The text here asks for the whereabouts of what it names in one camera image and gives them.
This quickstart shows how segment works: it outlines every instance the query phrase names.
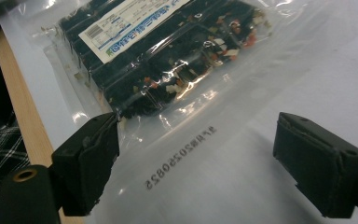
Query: printed serial number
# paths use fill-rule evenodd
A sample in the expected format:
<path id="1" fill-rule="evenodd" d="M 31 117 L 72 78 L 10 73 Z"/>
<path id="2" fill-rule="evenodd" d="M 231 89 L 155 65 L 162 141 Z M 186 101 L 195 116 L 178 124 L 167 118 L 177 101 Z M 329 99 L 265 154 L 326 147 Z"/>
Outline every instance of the printed serial number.
<path id="1" fill-rule="evenodd" d="M 173 154 L 167 162 L 163 163 L 156 170 L 156 172 L 145 181 L 146 189 L 151 190 L 155 187 L 182 159 L 184 159 L 190 152 L 196 149 L 202 142 L 206 141 L 209 136 L 216 132 L 217 130 L 214 127 L 209 127 L 208 130 L 205 130 L 201 134 L 197 135 L 190 143 L 186 144 L 179 151 Z"/>

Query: white surface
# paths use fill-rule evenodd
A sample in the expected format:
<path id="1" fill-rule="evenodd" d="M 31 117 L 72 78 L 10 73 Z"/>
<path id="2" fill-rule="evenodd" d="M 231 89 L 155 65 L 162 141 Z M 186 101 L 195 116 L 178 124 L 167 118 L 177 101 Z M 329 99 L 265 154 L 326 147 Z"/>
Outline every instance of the white surface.
<path id="1" fill-rule="evenodd" d="M 350 220 L 322 218 L 272 158 L 281 111 L 311 119 L 358 147 L 358 1 L 350 3 L 341 8 L 348 15 L 317 24 L 324 32 L 288 34 L 314 37 L 303 42 L 298 38 L 290 49 L 271 52 L 276 60 L 268 67 L 245 68 L 248 74 L 242 78 L 227 73 L 224 80 L 233 88 L 215 96 L 201 109 L 202 116 L 190 116 L 168 137 L 125 151 L 88 221 L 358 223 L 358 210 Z M 76 94 L 61 91 L 42 49 L 29 44 L 24 28 L 4 13 L 0 22 L 57 147 L 88 118 L 76 113 L 83 111 Z M 25 30 L 32 30 L 32 23 L 27 24 Z M 230 84 L 238 82 L 243 85 Z M 145 190 L 145 181 L 160 165 L 211 125 L 218 130 L 213 138 L 178 163 L 158 186 Z"/>

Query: clear plastic bag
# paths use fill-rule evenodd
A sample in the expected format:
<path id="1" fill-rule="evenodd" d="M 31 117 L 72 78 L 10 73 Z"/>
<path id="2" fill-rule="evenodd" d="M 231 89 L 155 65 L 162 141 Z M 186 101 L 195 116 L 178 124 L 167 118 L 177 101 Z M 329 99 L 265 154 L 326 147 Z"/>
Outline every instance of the clear plastic bag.
<path id="1" fill-rule="evenodd" d="M 122 146 L 143 141 L 137 131 L 143 129 L 144 122 L 150 121 L 149 117 L 158 118 L 159 125 L 151 141 L 184 122 L 188 114 L 186 108 L 197 104 L 200 95 L 210 92 L 193 94 L 194 89 L 199 85 L 214 92 L 224 89 L 220 81 L 208 83 L 206 80 L 210 76 L 221 76 L 232 61 L 245 60 L 246 51 L 256 41 L 261 42 L 271 35 L 271 24 L 265 12 L 269 12 L 268 8 L 238 0 L 193 0 L 174 11 L 155 29 L 147 31 L 147 35 L 134 41 L 124 52 L 115 55 L 111 62 L 103 63 L 90 48 L 95 43 L 87 45 L 80 36 L 86 32 L 102 41 L 100 35 L 104 33 L 96 24 L 106 21 L 104 15 L 122 3 L 91 1 L 60 19 L 55 27 L 45 30 L 59 46 L 57 55 L 69 68 L 67 75 L 73 85 L 83 83 L 83 88 L 92 92 L 103 111 L 113 109 L 122 118 Z M 269 13 L 279 17 L 273 10 Z M 65 47 L 72 53 L 72 61 L 65 58 L 62 52 Z M 78 95 L 83 98 L 82 105 L 87 105 L 89 97 L 82 97 L 83 93 Z M 197 112 L 197 109 L 193 107 L 192 111 Z M 165 113 L 174 117 L 167 118 Z"/>
<path id="2" fill-rule="evenodd" d="M 31 2 L 21 6 L 35 4 Z M 258 28 L 254 46 L 241 50 L 237 60 L 214 67 L 180 100 L 151 116 L 132 114 L 121 129 L 122 153 L 89 222 L 337 223 L 320 217 L 296 190 L 293 179 L 272 158 L 271 139 L 278 109 L 282 109 L 277 98 L 287 97 L 290 92 L 283 94 L 286 89 L 305 74 L 322 70 L 314 65 L 356 37 L 358 21 L 352 15 L 356 12 L 348 1 L 241 2 L 262 9 L 271 28 Z M 81 102 L 79 110 L 92 118 L 111 110 L 106 88 L 92 81 L 93 76 L 98 78 L 94 73 L 102 63 L 83 62 L 87 52 L 76 52 L 82 52 L 84 45 L 68 45 L 59 31 L 59 20 L 84 4 L 56 1 L 49 8 L 34 7 L 39 11 L 25 13 L 27 17 L 10 13 L 24 24 L 30 42 L 54 62 L 62 91 L 68 88 L 63 80 L 69 80 Z M 126 62 L 128 54 L 118 59 Z M 150 62 L 164 55 L 153 54 Z M 139 66 L 136 63 L 131 71 L 138 71 Z M 309 105 L 286 105 L 284 109 L 316 110 Z"/>

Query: printed label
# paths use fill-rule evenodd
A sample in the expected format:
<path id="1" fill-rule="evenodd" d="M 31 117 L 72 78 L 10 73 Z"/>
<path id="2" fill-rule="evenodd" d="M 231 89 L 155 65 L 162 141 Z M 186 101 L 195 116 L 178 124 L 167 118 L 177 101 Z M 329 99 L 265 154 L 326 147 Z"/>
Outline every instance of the printed label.
<path id="1" fill-rule="evenodd" d="M 188 1 L 124 1 L 94 22 L 79 37 L 103 63 L 108 63 Z"/>
<path id="2" fill-rule="evenodd" d="M 211 137 L 217 130 L 214 127 L 209 127 L 207 130 L 198 134 L 194 137 L 188 144 L 182 147 L 180 150 L 176 151 L 171 157 L 167 159 L 165 163 L 159 166 L 159 168 L 154 172 L 146 181 L 145 187 L 147 190 L 151 190 L 155 187 L 166 174 L 174 169 L 175 165 L 178 164 L 182 159 L 188 157 L 188 155 L 194 151 L 199 145 Z"/>

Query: white label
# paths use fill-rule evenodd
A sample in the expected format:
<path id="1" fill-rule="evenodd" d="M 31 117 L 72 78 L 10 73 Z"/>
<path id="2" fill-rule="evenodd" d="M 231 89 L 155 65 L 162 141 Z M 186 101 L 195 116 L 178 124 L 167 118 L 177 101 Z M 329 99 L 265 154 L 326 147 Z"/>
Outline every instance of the white label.
<path id="1" fill-rule="evenodd" d="M 79 36 L 103 63 L 147 35 L 189 0 L 128 0 Z"/>

